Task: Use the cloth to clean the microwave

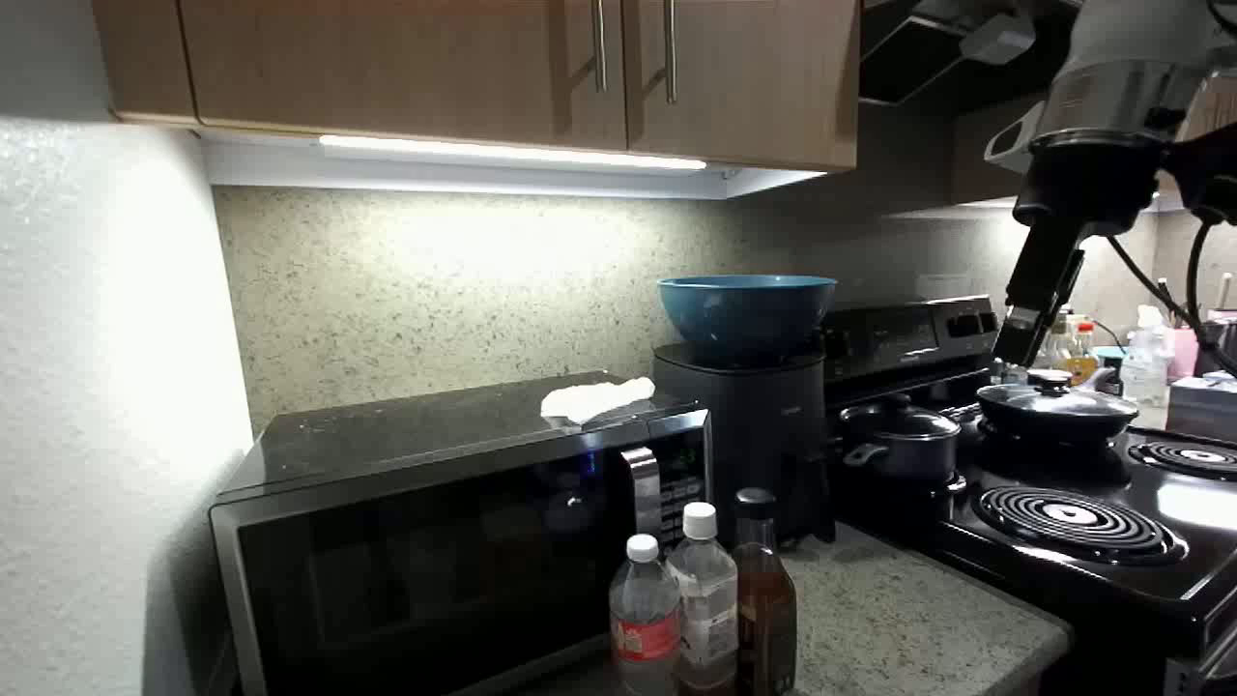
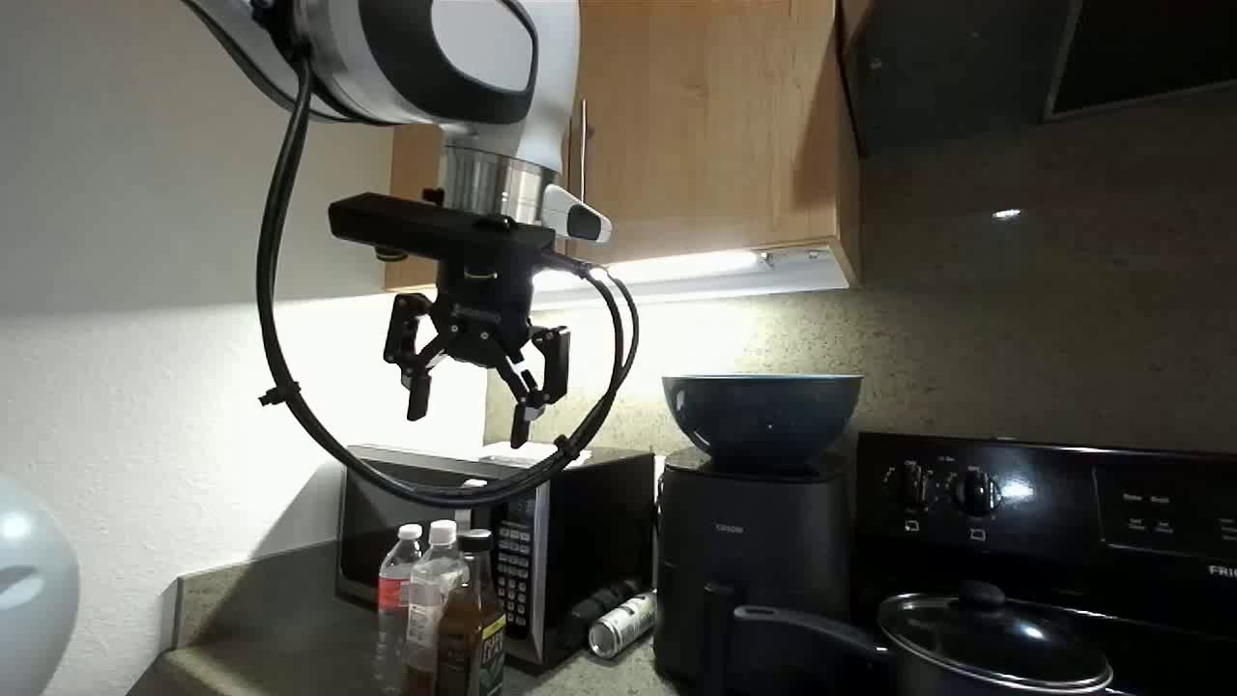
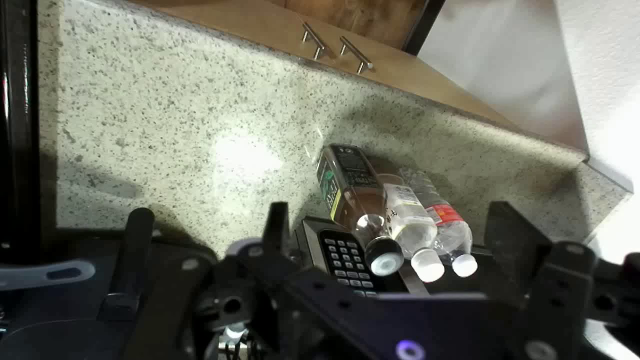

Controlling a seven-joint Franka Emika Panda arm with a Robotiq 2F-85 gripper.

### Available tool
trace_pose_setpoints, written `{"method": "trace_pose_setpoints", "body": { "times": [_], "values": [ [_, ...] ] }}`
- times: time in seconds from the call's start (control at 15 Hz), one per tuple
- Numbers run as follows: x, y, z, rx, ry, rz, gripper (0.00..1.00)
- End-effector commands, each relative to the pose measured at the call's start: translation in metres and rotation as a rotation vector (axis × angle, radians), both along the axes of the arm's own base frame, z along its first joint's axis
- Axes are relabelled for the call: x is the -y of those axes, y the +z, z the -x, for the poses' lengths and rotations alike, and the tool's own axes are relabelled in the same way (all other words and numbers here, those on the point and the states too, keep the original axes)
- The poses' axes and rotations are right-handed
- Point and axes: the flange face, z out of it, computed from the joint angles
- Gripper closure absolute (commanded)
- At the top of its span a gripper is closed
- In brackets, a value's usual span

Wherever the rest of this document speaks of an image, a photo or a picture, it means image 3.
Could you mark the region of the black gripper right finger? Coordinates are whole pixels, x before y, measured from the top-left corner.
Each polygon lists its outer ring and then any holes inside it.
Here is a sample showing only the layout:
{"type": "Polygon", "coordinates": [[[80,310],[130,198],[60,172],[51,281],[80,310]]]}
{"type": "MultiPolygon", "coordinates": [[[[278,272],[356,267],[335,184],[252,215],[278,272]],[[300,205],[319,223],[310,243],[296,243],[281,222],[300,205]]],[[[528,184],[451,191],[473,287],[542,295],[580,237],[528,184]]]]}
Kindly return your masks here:
{"type": "Polygon", "coordinates": [[[484,243],[516,287],[511,346],[521,360],[613,360],[586,335],[590,322],[640,352],[640,253],[620,264],[580,241],[553,241],[513,204],[489,205],[484,243]]]}

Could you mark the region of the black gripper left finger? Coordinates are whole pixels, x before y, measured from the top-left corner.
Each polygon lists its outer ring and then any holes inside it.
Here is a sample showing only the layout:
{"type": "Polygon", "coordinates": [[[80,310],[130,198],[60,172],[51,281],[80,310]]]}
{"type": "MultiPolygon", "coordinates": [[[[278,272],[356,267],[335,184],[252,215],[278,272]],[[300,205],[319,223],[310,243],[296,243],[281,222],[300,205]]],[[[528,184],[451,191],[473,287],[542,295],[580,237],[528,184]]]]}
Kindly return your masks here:
{"type": "Polygon", "coordinates": [[[193,329],[196,291],[215,258],[194,246],[155,241],[155,211],[128,213],[100,318],[127,323],[119,360],[199,360],[193,329]]]}

